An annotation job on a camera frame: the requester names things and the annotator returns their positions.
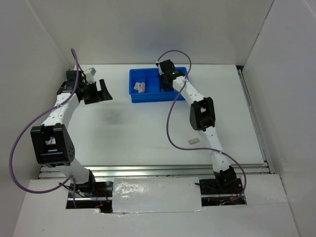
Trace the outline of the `blue compartment tray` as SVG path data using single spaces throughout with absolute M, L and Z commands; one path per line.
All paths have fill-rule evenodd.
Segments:
M 136 83 L 145 83 L 145 92 L 139 93 L 134 89 Z M 178 91 L 160 89 L 158 68 L 143 68 L 129 70 L 129 95 L 132 103 L 173 101 Z

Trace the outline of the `grey white eraser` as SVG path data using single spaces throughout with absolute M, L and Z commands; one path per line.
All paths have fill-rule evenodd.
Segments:
M 199 141 L 200 141 L 199 138 L 194 138 L 194 139 L 189 140 L 189 144 L 190 144 L 190 145 L 191 145 L 191 144 L 195 144 L 195 143 L 198 143 Z

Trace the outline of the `white red eraser pack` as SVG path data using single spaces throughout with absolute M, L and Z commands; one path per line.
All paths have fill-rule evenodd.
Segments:
M 140 88 L 140 85 L 141 84 L 139 82 L 136 82 L 133 89 L 138 91 Z

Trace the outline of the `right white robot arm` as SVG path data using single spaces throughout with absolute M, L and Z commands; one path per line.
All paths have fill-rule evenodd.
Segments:
M 163 89 L 174 89 L 190 105 L 189 121 L 193 130 L 205 138 L 206 149 L 210 151 L 216 190 L 222 194 L 232 189 L 237 179 L 229 157 L 223 152 L 215 127 L 215 109 L 211 97 L 200 94 L 187 79 L 186 74 L 177 70 L 171 60 L 156 61 L 158 78 Z

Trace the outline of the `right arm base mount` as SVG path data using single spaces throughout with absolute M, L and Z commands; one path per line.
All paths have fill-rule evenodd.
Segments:
M 233 200 L 239 196 L 243 190 L 243 185 L 240 178 L 230 186 L 220 188 L 215 179 L 200 179 L 196 186 L 200 189 L 201 205 L 206 206 L 221 206 L 221 205 L 246 205 L 244 194 L 241 198 Z

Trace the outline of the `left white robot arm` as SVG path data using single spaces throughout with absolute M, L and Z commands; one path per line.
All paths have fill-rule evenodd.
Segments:
M 86 197 L 97 193 L 97 184 L 92 171 L 76 159 L 67 128 L 80 101 L 87 105 L 112 100 L 103 79 L 99 81 L 101 89 L 97 89 L 95 73 L 94 68 L 68 70 L 66 81 L 57 91 L 56 108 L 42 125 L 32 127 L 30 132 L 37 162 L 55 168 L 66 177 L 72 176 L 76 181 L 74 188 Z

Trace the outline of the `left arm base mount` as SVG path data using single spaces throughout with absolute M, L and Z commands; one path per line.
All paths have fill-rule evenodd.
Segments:
M 111 181 L 96 182 L 90 193 L 81 190 L 73 192 L 73 185 L 64 185 L 68 191 L 67 209 L 99 209 L 101 213 L 112 213 L 113 185 Z

